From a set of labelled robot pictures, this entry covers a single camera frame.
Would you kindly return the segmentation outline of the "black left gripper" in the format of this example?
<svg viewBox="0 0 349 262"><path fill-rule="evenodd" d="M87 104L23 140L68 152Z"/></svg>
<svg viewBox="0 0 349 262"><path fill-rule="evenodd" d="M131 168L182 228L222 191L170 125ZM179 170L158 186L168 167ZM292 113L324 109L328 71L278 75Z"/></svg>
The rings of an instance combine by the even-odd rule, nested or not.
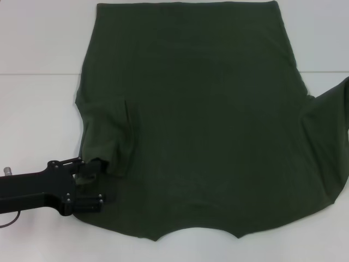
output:
<svg viewBox="0 0 349 262"><path fill-rule="evenodd" d="M102 194L76 198L73 175L91 175L103 169L101 160L85 162L81 157L52 160L45 170L1 177L1 213L50 207L62 216L99 213L106 200Z"/></svg>

